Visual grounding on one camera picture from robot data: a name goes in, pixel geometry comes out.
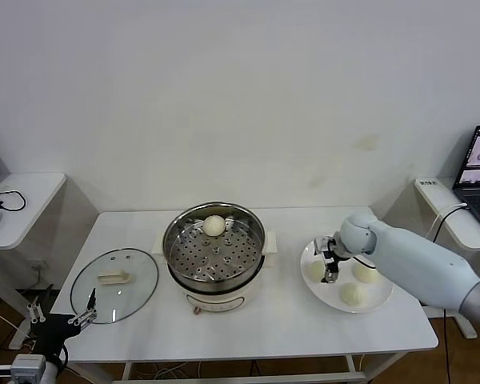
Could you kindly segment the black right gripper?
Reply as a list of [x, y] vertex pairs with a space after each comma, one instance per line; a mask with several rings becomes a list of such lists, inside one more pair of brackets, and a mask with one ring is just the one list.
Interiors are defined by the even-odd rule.
[[324, 259], [325, 269], [322, 282], [327, 284], [335, 283], [339, 274], [338, 264], [346, 259], [343, 257], [343, 251], [338, 248], [334, 238], [325, 238], [323, 245], [324, 251], [314, 253], [314, 256]]

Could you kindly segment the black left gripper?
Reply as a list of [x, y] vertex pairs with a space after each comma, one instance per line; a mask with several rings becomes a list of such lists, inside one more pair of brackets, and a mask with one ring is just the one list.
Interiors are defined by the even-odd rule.
[[98, 315], [96, 289], [91, 291], [86, 308], [80, 314], [46, 314], [38, 296], [27, 305], [30, 326], [35, 336], [33, 354], [56, 360], [63, 354], [69, 357], [66, 340], [80, 335], [81, 331], [94, 322]]

